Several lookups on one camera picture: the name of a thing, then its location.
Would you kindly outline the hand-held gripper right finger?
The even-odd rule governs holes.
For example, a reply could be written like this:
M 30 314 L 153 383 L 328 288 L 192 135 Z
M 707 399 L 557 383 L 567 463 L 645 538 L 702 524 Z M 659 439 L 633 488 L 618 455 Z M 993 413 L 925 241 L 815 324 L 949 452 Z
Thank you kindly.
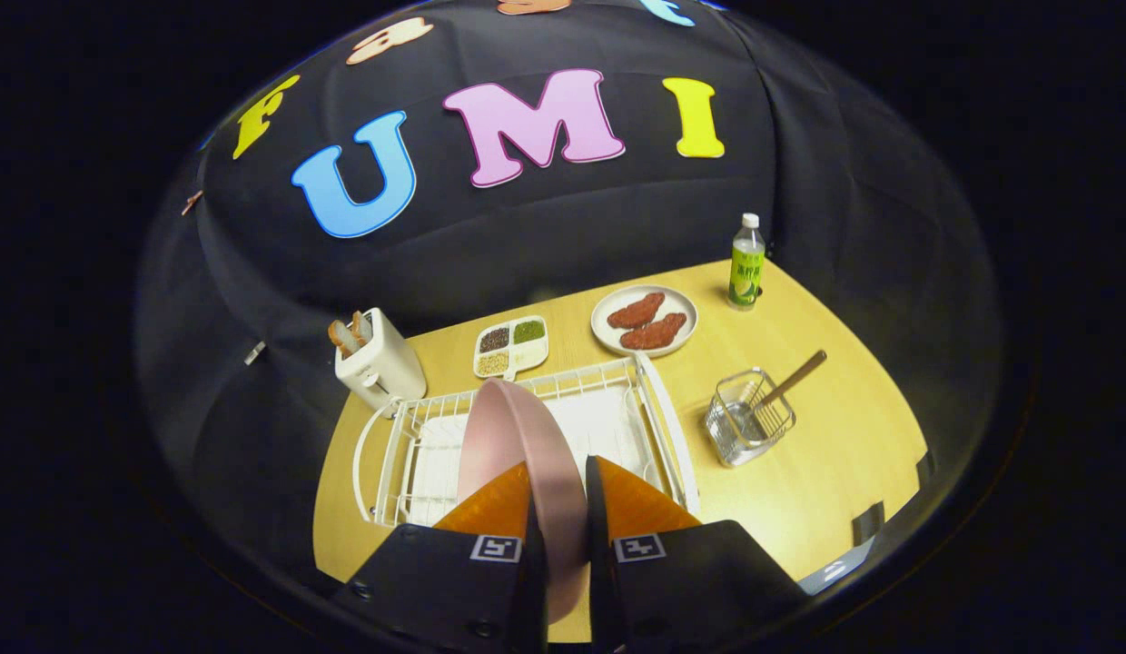
M 767 649 L 808 602 L 736 521 L 703 522 L 622 465 L 589 456 L 587 494 L 598 653 Z

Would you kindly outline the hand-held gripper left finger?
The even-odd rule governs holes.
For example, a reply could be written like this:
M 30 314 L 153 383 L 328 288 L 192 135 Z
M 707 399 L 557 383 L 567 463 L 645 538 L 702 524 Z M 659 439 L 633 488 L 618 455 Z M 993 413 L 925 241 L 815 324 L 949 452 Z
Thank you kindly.
M 368 639 L 368 653 L 543 653 L 547 564 L 528 468 L 513 465 L 472 493 L 520 510 L 518 537 L 479 527 L 402 525 L 331 597 Z

